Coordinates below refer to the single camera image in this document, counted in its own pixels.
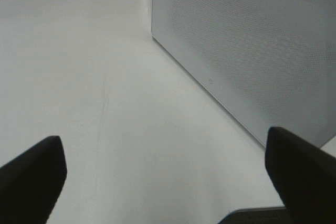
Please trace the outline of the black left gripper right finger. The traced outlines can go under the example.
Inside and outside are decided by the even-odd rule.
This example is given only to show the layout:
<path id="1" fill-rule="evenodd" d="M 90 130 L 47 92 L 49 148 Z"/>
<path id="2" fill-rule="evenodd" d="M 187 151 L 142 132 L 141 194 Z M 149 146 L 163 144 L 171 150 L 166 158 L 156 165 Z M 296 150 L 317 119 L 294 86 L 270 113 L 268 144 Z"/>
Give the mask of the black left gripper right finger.
<path id="1" fill-rule="evenodd" d="M 265 168 L 294 223 L 335 223 L 335 157 L 271 127 Z"/>

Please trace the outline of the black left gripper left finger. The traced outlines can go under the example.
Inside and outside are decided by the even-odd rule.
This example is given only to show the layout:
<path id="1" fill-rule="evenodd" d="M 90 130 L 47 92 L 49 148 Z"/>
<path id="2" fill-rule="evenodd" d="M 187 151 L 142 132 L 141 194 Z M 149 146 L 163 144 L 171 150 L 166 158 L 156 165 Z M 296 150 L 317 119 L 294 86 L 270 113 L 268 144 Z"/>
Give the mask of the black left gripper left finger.
<path id="1" fill-rule="evenodd" d="M 59 136 L 49 136 L 1 167 L 1 223 L 46 223 L 67 165 Z"/>

